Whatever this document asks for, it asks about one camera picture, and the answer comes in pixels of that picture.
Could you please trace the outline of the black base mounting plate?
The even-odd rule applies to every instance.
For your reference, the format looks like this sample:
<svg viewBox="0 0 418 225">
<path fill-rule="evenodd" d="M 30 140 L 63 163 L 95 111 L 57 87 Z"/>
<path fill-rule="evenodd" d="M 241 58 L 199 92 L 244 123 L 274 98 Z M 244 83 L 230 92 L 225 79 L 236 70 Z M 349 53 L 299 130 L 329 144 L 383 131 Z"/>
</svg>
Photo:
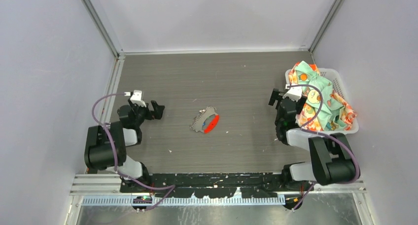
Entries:
<svg viewBox="0 0 418 225">
<path fill-rule="evenodd" d="M 301 196 L 311 186 L 273 172 L 155 173 L 146 182 L 155 188 L 175 185 L 169 198 L 231 198 L 238 191 L 242 198 L 273 198 L 278 192 L 289 191 Z"/>
</svg>

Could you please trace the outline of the white plastic basket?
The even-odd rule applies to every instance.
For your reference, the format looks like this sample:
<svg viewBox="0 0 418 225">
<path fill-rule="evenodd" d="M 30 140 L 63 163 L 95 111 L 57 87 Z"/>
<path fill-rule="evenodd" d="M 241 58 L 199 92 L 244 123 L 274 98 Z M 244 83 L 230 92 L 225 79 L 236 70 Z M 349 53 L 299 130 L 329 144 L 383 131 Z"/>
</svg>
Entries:
<svg viewBox="0 0 418 225">
<path fill-rule="evenodd" d="M 324 78 L 328 79 L 333 83 L 333 89 L 337 92 L 342 98 L 344 98 L 348 103 L 351 103 L 351 98 L 349 96 L 348 89 L 344 85 L 339 73 L 334 69 L 327 69 L 327 68 L 318 68 L 320 75 Z M 337 132 L 341 132 L 343 134 L 355 134 L 359 130 L 359 124 L 357 118 L 355 118 L 352 122 L 352 126 L 349 130 L 342 130 L 336 129 L 333 131 L 321 131 L 324 134 L 333 134 Z"/>
</svg>

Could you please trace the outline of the aluminium frame rail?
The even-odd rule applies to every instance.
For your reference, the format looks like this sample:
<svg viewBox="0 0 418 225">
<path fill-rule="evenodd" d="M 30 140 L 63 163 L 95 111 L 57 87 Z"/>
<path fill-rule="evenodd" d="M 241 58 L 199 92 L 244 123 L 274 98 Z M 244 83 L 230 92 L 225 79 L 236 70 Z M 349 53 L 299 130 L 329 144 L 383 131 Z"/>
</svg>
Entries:
<svg viewBox="0 0 418 225">
<path fill-rule="evenodd" d="M 144 188 L 115 174 L 78 174 L 70 194 L 82 205 L 133 206 L 247 206 L 293 207 L 315 194 L 348 194 L 360 199 L 366 193 L 362 181 L 348 185 L 284 184 L 279 173 L 161 173 L 151 176 Z"/>
</svg>

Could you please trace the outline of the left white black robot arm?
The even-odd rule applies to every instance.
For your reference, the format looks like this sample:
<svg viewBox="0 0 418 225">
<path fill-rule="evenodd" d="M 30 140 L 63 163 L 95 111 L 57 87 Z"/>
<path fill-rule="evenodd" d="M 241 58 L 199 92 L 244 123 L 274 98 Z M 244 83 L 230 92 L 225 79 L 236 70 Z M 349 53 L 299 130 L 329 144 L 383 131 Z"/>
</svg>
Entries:
<svg viewBox="0 0 418 225">
<path fill-rule="evenodd" d="M 127 155 L 127 147 L 142 143 L 141 125 L 145 120 L 160 120 L 165 106 L 151 101 L 153 109 L 128 101 L 117 110 L 119 120 L 109 127 L 100 125 L 88 128 L 84 160 L 88 169 L 109 170 L 117 167 L 124 175 L 125 183 L 139 192 L 146 192 L 151 186 L 151 176 L 146 166 Z"/>
</svg>

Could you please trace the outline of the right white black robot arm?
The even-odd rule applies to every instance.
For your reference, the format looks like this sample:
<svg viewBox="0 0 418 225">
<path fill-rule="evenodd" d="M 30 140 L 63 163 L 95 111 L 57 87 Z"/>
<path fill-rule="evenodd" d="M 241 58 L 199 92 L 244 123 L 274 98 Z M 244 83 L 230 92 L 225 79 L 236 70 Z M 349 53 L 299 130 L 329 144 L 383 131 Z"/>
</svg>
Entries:
<svg viewBox="0 0 418 225">
<path fill-rule="evenodd" d="M 343 133 L 325 134 L 301 128 L 296 116 L 302 112 L 307 98 L 291 91 L 273 89 L 269 105 L 275 106 L 277 139 L 283 144 L 309 152 L 308 162 L 287 164 L 281 171 L 281 184 L 295 190 L 301 182 L 316 182 L 322 186 L 348 184 L 360 176 L 348 140 Z"/>
</svg>

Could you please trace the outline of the colourful patterned cloth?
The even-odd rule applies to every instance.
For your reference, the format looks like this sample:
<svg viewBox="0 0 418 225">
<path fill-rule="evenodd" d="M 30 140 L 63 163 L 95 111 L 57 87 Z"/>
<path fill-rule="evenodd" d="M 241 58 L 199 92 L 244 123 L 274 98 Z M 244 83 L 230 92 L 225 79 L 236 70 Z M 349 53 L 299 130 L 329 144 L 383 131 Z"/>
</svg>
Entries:
<svg viewBox="0 0 418 225">
<path fill-rule="evenodd" d="M 301 85 L 306 103 L 296 116 L 299 127 L 311 131 L 349 130 L 357 113 L 333 89 L 333 83 L 320 75 L 315 64 L 298 62 L 287 75 L 291 85 Z"/>
</svg>

